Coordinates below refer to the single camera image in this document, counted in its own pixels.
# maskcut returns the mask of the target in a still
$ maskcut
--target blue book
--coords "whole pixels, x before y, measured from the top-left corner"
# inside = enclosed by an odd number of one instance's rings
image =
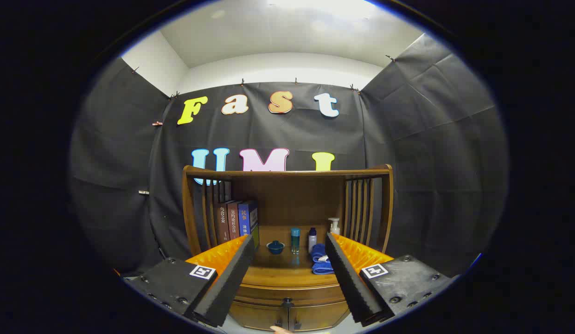
[[[255,200],[238,203],[240,236],[252,233],[254,226],[258,222],[257,208]]]

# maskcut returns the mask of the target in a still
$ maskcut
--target blue lidded bowl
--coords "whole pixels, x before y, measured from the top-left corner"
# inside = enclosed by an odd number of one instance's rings
[[[283,247],[285,247],[285,245],[277,240],[273,240],[272,243],[267,244],[267,249],[269,249],[271,254],[275,255],[280,254],[281,251],[283,250]]]

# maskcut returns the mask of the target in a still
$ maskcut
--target small bottle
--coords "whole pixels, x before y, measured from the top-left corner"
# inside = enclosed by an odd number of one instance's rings
[[[340,234],[340,228],[339,228],[339,218],[333,217],[333,218],[329,218],[328,220],[331,221],[331,228],[330,228],[330,233],[335,233],[335,234]]]
[[[292,228],[292,254],[300,253],[300,229]]]
[[[308,233],[308,252],[313,251],[313,246],[317,244],[317,229],[310,228],[310,232]]]

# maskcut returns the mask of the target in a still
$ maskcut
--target wooden shelf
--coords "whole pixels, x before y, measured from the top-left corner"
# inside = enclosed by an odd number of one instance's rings
[[[186,166],[185,173],[193,178],[203,178],[207,180],[234,180],[236,178],[334,178],[340,177],[345,180],[355,180],[359,178],[379,178],[389,175],[389,169],[353,169],[344,171],[285,171],[285,172],[252,172],[252,171],[208,171],[192,166]]]
[[[281,254],[271,254],[266,245],[256,250],[249,270],[244,275],[243,285],[269,288],[310,288],[338,285],[334,274],[313,274],[313,261],[306,247],[300,247],[300,254],[292,254],[286,245]]]
[[[203,184],[198,186],[194,178],[202,179]],[[336,276],[313,274],[308,231],[315,227],[317,243],[325,244],[327,219],[339,217],[342,235],[368,245],[374,231],[375,179],[381,180],[377,230],[378,242],[385,252],[393,214],[390,165],[362,170],[285,172],[218,172],[186,166],[182,175],[182,206],[193,256],[217,245],[212,202],[222,199],[258,202],[260,244],[236,292],[230,315],[245,327],[260,329],[283,319],[289,330],[296,320],[302,322],[300,330],[315,330],[330,328],[347,316],[347,304]],[[218,182],[214,186],[208,180]],[[196,219],[195,210],[201,211],[201,219]],[[205,232],[205,243],[199,241],[197,226]],[[300,228],[299,254],[290,251],[291,228]],[[267,249],[266,244],[273,240],[284,243],[281,254],[271,254]],[[289,319],[282,306],[285,298],[294,303]]]

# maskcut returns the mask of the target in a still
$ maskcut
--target blue towel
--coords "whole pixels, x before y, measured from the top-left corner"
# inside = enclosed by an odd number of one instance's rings
[[[330,263],[319,262],[313,264],[313,273],[317,275],[326,275],[326,274],[332,274],[334,273],[334,271],[332,270],[332,266]]]
[[[324,250],[324,245],[323,244],[316,244],[313,246],[313,251],[310,252],[310,255],[313,257],[313,261],[315,263],[324,263],[324,262],[320,262],[319,258],[323,257],[326,255],[326,252]]]

